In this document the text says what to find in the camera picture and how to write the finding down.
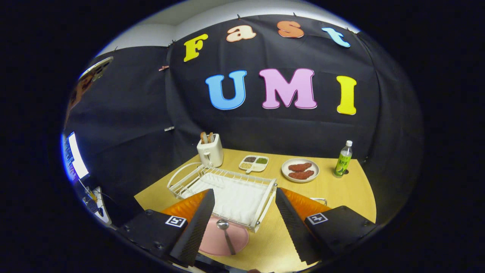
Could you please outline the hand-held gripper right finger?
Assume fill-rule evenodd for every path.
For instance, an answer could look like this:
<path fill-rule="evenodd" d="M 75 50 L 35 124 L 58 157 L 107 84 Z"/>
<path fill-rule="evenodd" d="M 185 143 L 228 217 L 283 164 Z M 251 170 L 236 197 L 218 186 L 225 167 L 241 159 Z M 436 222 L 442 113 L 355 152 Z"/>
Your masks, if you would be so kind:
<path fill-rule="evenodd" d="M 277 188 L 275 197 L 296 252 L 308 265 L 346 254 L 378 230 L 348 206 L 331 209 L 285 188 Z"/>

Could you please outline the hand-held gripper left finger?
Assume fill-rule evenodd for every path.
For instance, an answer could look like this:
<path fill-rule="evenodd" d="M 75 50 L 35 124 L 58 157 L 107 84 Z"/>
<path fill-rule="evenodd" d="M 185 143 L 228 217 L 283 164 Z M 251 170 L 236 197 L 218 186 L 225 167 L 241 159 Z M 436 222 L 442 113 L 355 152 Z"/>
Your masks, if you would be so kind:
<path fill-rule="evenodd" d="M 194 266 L 214 206 L 215 194 L 210 188 L 161 212 L 145 210 L 118 227 L 117 232 L 156 259 Z"/>

